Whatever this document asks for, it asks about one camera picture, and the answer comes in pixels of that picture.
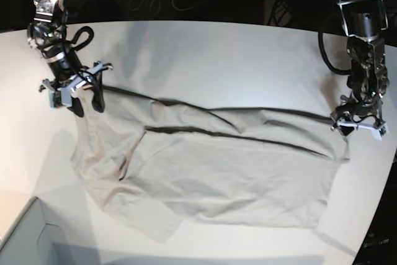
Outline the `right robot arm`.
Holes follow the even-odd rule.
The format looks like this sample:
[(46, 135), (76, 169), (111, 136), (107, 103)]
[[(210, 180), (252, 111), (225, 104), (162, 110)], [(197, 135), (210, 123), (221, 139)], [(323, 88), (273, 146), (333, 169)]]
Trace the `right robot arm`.
[(27, 27), (27, 42), (36, 49), (50, 68), (54, 78), (44, 79), (38, 90), (47, 91), (50, 107), (67, 108), (78, 117), (84, 117), (81, 101), (74, 96), (79, 89), (92, 91), (92, 107), (96, 112), (105, 110), (102, 74), (112, 70), (111, 63), (95, 62), (84, 66), (77, 52), (88, 46), (94, 31), (81, 27), (71, 40), (67, 39), (69, 0), (33, 0), (35, 15)]

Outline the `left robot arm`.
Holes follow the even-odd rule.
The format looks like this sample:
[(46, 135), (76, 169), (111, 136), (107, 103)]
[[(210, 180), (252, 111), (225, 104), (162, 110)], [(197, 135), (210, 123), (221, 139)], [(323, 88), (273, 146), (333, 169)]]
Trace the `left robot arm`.
[(349, 70), (334, 70), (347, 76), (350, 95), (341, 96), (341, 103), (331, 113), (331, 128), (344, 136), (367, 129), (381, 140), (388, 133), (382, 99), (390, 84), (383, 38), (388, 29), (384, 0), (337, 0), (337, 6), (352, 65)]

